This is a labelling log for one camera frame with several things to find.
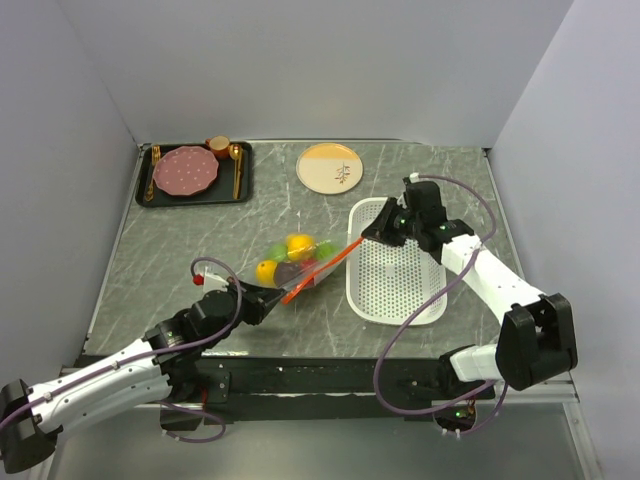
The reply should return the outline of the yellow toy lemon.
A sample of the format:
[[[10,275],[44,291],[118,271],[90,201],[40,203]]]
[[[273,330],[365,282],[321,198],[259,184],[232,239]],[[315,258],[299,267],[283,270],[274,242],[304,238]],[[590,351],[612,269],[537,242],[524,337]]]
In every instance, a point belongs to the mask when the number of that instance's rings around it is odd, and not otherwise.
[[[267,259],[261,261],[255,269],[255,277],[261,286],[273,288],[275,283],[275,272],[278,267],[278,263],[274,260]]]

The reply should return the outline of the dark maroon toy fruit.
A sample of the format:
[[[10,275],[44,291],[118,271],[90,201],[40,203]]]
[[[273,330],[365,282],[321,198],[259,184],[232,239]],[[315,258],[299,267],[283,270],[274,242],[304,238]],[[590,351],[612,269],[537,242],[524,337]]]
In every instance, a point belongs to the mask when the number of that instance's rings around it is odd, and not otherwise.
[[[273,275],[274,284],[278,288],[284,288],[302,274],[302,269],[295,262],[280,262],[277,264]]]

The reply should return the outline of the clear orange zip bag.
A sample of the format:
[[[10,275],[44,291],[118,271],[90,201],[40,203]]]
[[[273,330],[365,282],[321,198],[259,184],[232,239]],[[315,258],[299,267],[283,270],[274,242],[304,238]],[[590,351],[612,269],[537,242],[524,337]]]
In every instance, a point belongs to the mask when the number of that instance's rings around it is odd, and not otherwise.
[[[331,275],[362,243],[362,237],[344,244],[329,237],[292,233],[267,246],[254,267],[254,278],[261,287],[284,290],[282,303],[289,304]]]

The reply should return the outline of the green toy vegetable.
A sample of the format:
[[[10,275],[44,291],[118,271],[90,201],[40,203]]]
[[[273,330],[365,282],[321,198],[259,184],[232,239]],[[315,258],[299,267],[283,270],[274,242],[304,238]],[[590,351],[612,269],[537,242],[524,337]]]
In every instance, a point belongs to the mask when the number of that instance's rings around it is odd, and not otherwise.
[[[280,263],[288,260],[288,248],[284,243],[273,244],[268,252],[267,259]]]

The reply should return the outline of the white perforated plastic basket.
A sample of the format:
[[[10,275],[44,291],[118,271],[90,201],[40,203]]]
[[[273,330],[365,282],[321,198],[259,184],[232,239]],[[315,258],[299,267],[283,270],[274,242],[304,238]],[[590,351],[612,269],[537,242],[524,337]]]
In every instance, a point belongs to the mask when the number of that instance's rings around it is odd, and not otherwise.
[[[399,326],[446,285],[445,269],[412,240],[365,240],[346,258],[347,301],[368,322]]]

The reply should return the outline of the red toy fruit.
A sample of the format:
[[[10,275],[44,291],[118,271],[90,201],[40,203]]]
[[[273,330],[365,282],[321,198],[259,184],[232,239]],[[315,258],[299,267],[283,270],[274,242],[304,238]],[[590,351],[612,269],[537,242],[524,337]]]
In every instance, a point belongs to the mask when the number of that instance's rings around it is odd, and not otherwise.
[[[309,258],[300,263],[300,268],[303,272],[313,272],[319,265],[319,262],[315,258]]]

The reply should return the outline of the green toy leaf slice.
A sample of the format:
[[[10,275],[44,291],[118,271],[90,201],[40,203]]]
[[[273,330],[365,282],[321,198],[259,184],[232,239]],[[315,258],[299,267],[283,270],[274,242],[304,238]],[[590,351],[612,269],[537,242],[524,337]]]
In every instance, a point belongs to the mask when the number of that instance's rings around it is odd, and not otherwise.
[[[338,248],[330,240],[324,240],[315,245],[314,259],[318,262],[330,260],[336,253]]]

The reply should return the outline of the yellow toy pear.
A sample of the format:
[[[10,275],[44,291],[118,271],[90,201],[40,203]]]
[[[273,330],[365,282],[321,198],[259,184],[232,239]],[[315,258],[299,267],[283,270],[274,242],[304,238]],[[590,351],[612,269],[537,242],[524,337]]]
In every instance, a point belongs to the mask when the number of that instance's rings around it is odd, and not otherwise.
[[[314,255],[316,242],[307,234],[291,234],[286,238],[287,258],[291,262],[302,262]]]

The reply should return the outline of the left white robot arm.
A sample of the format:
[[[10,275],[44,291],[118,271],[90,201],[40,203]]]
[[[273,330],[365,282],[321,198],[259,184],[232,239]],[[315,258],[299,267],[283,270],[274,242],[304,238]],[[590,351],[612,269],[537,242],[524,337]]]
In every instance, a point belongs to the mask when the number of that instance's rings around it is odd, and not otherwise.
[[[283,289],[241,282],[212,290],[141,338],[83,369],[1,389],[1,462],[8,474],[42,463],[58,441],[140,404],[184,402],[198,390],[196,363],[242,323],[260,324]]]

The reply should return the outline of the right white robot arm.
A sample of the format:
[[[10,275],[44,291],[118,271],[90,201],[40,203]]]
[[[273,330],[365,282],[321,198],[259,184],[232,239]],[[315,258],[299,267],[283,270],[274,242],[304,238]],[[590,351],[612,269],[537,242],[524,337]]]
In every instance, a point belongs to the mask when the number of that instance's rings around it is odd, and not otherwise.
[[[474,381],[503,380],[522,391],[574,369],[578,352],[570,302],[528,284],[487,250],[464,221],[448,218],[436,183],[419,175],[404,182],[402,199],[388,198],[362,238],[390,247],[416,242],[464,282],[500,325],[497,343],[443,356],[439,390],[460,398]]]

